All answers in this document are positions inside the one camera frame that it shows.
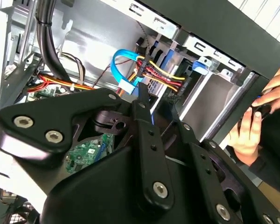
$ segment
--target hand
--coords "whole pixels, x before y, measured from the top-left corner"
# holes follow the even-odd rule
[[[280,109],[280,69],[263,91],[267,91],[272,88],[274,89],[269,91],[268,93],[265,93],[262,97],[256,99],[252,106],[259,106],[271,102],[271,113],[273,113],[277,109]]]
[[[238,123],[229,132],[229,144],[233,147],[235,155],[244,164],[251,166],[258,157],[258,144],[261,132],[261,113],[256,112],[251,124],[252,108],[249,108],[242,120],[240,131]]]

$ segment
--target white wall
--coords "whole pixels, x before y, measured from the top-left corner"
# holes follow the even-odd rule
[[[280,0],[229,0],[280,42]]]

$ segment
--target green circuit board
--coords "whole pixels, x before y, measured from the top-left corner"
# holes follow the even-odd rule
[[[66,170],[73,174],[93,164],[112,152],[113,135],[103,134],[100,138],[76,146],[68,152]]]

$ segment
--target black object in hand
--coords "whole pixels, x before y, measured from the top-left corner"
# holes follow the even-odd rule
[[[253,122],[254,114],[256,112],[260,112],[262,119],[264,119],[270,114],[271,110],[272,110],[272,106],[270,104],[263,104],[261,106],[252,107],[251,124]],[[242,120],[243,120],[243,117],[241,117],[241,119],[238,122],[238,132],[241,128]]]

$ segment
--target black metal arm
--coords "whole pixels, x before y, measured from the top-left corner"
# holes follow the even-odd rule
[[[277,209],[215,142],[198,142],[166,102],[153,125],[142,83],[139,93],[131,104],[99,89],[0,111],[0,152],[47,194],[41,224],[278,223]],[[116,151],[60,177],[66,153],[101,133],[116,135]]]

